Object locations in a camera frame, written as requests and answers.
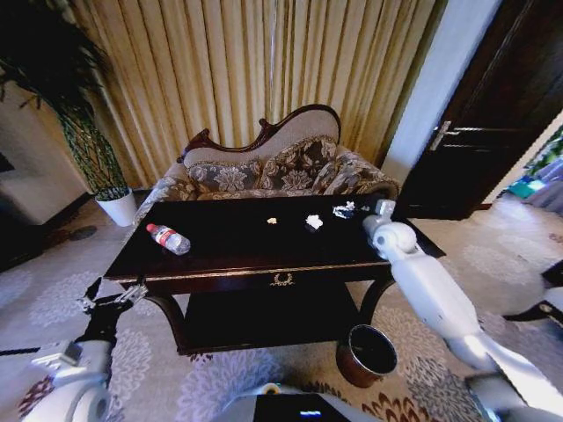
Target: potted plant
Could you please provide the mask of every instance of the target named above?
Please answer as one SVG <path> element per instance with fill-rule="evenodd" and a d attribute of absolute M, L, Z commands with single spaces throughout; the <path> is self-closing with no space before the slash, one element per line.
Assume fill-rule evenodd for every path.
<path fill-rule="evenodd" d="M 93 70 L 106 71 L 105 55 L 62 13 L 49 0 L 0 2 L 0 100 L 13 82 L 32 94 L 22 107 L 49 105 L 96 201 L 127 226 L 135 200 L 112 146 L 96 128 L 88 99 L 99 87 Z"/>

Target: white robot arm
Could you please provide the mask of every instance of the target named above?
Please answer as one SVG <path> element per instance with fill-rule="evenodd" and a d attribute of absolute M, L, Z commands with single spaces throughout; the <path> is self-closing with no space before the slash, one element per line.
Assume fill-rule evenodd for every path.
<path fill-rule="evenodd" d="M 136 285 L 122 295 L 95 300 L 100 282 L 97 279 L 79 300 L 83 311 L 91 316 L 84 335 L 75 341 L 43 346 L 32 360 L 32 364 L 50 373 L 55 390 L 33 408 L 24 422 L 106 420 L 117 320 L 145 296 L 147 288 Z"/>
<path fill-rule="evenodd" d="M 481 330 L 471 300 L 442 264 L 424 253 L 412 228 L 391 221 L 393 209 L 393 201 L 377 203 L 377 215 L 363 222 L 369 240 L 380 256 L 391 262 L 393 278 L 418 318 L 440 335 L 460 360 L 486 373 L 468 382 L 485 414 L 492 420 L 510 420 L 516 414 L 531 412 L 524 409 L 530 407 L 538 409 L 533 417 L 537 422 L 563 420 L 563 396 L 528 360 Z"/>

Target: coffee table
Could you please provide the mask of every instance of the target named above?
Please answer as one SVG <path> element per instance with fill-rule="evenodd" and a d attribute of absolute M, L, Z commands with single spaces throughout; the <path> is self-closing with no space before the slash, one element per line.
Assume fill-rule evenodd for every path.
<path fill-rule="evenodd" d="M 352 326 L 370 324 L 393 282 L 390 265 L 368 245 L 362 228 L 379 198 L 156 203 L 105 277 L 124 287 L 145 283 L 147 299 L 165 313 L 180 354 L 338 340 Z M 347 201 L 354 202 L 355 215 L 335 216 L 333 207 Z M 319 230 L 306 227 L 308 215 L 320 217 Z M 178 257 L 156 244 L 145 230 L 149 222 L 189 238 L 190 252 Z M 444 255 L 414 229 L 426 253 Z M 345 282 L 360 280 L 375 281 L 358 310 Z M 188 293 L 184 312 L 173 295 Z"/>

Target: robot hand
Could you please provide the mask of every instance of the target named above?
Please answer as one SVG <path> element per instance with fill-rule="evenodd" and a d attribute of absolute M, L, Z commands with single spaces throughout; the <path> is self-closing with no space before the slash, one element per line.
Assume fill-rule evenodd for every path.
<path fill-rule="evenodd" d="M 534 413 L 535 422 L 563 421 L 563 396 L 528 360 L 481 330 L 471 300 L 442 264 L 424 253 L 413 229 L 391 221 L 393 209 L 393 201 L 380 200 L 377 215 L 364 220 L 370 243 L 390 261 L 393 278 L 418 318 L 460 360 L 486 373 L 468 381 L 484 413 L 491 420 L 532 420 L 522 415 Z M 526 406 L 533 409 L 523 411 Z M 516 414 L 522 418 L 514 419 Z"/>

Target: dark wooden door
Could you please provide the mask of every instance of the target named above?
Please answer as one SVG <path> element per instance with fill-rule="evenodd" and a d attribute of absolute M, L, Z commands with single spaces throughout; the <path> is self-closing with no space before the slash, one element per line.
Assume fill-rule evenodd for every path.
<path fill-rule="evenodd" d="M 505 0 L 398 200 L 466 218 L 563 108 L 563 1 Z"/>

